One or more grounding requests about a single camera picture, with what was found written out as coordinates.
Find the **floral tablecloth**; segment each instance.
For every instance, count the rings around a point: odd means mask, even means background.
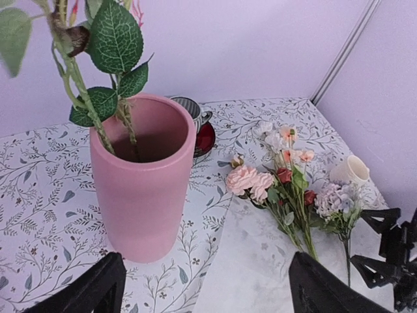
[[[217,141],[194,162],[172,251],[152,264],[125,261],[122,312],[191,312],[221,238],[231,195],[228,161],[269,158],[252,133],[259,121],[296,127],[316,152],[308,179],[320,186],[349,149],[307,99],[213,102]],[[367,197],[380,198],[370,184]],[[87,129],[71,124],[0,140],[0,312],[34,305],[61,290],[111,250],[94,194]]]

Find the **pink vase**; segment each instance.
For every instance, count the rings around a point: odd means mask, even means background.
[[[129,99],[141,163],[128,133],[112,117],[103,123],[115,157],[90,131],[91,165],[108,238],[126,259],[150,263],[173,247],[182,218],[193,162],[191,115],[168,98],[139,94]]]

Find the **white wall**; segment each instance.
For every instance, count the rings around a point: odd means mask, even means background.
[[[18,3],[32,15],[39,13],[29,0]],[[366,0],[141,0],[144,57],[155,52],[145,90],[198,101],[309,97],[365,4]],[[20,76],[9,80],[0,68],[0,136],[67,121],[70,101],[50,43],[46,22],[36,20]],[[109,85],[87,55],[78,59],[89,87]]]
[[[318,108],[391,207],[417,207],[417,1],[383,1]]]

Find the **striped cup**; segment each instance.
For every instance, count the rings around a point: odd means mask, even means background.
[[[189,98],[173,97],[171,98],[171,100],[178,102],[192,116],[197,133],[199,133],[201,127],[205,123],[210,121],[211,117],[213,116],[213,113],[211,111],[202,112],[199,104],[196,101],[191,100]]]

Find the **red saucer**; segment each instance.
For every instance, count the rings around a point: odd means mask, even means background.
[[[210,122],[205,123],[200,132],[197,134],[197,140],[195,142],[194,157],[202,157],[210,152],[216,142],[216,133]]]

